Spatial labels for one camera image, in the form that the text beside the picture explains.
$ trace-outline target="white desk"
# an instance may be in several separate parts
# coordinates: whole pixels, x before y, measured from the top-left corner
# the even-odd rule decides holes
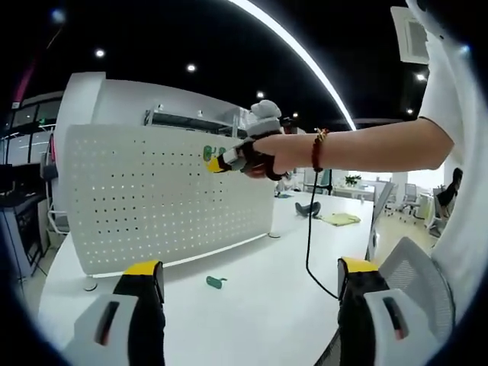
[[[360,187],[360,186],[354,186],[354,187],[334,186],[333,192],[341,192],[341,193],[350,194],[351,198],[364,197],[364,199],[368,199],[369,201],[374,201],[374,186],[372,186],[372,185],[365,185],[363,187]]]
[[[307,225],[294,204],[310,194],[277,198],[268,237],[165,268],[165,359],[171,366],[314,364],[337,330],[337,300],[322,291],[305,270]],[[373,203],[319,195],[321,214],[347,212],[361,222],[334,227],[314,220],[310,269],[337,292],[337,258],[364,258]],[[227,278],[223,289],[205,278]],[[51,266],[40,299],[41,329],[57,348],[73,336],[76,318],[99,295],[112,292],[119,278],[98,280],[84,292],[84,274],[68,236]]]

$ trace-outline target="white t-shirt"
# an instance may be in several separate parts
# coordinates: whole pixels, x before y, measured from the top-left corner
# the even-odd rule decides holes
[[[462,165],[464,157],[464,131],[458,93],[452,69],[441,41],[427,32],[429,53],[429,80],[420,108],[419,117],[436,122],[454,142],[452,157]]]
[[[419,116],[434,121],[450,136],[453,158],[464,169],[456,209],[432,252],[452,291],[459,321],[488,263],[488,108],[469,67],[467,45],[451,39],[416,0],[406,1],[428,33],[431,74]]]

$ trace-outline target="red beaded bracelet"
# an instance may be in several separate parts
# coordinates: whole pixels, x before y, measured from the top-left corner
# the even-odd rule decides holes
[[[316,128],[315,131],[317,131],[317,137],[315,138],[315,141],[313,142],[313,148],[312,148],[312,167],[315,172],[321,172],[323,169],[320,168],[319,165],[319,158],[320,158],[320,148],[322,147],[322,143],[327,137],[327,134],[329,131],[327,129],[321,130],[320,128]]]

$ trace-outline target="white pegboard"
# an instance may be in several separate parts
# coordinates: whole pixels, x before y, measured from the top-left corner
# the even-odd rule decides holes
[[[205,146],[218,154],[238,142],[163,127],[71,126],[63,184],[83,271],[176,262],[268,233],[273,184],[204,164]]]

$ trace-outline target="green clip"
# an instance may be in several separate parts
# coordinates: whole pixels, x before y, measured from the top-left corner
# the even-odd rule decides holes
[[[222,281],[227,281],[227,279],[221,278],[220,280],[217,280],[216,278],[213,278],[211,276],[207,277],[207,284],[209,286],[215,287],[218,290],[220,290],[222,288]]]

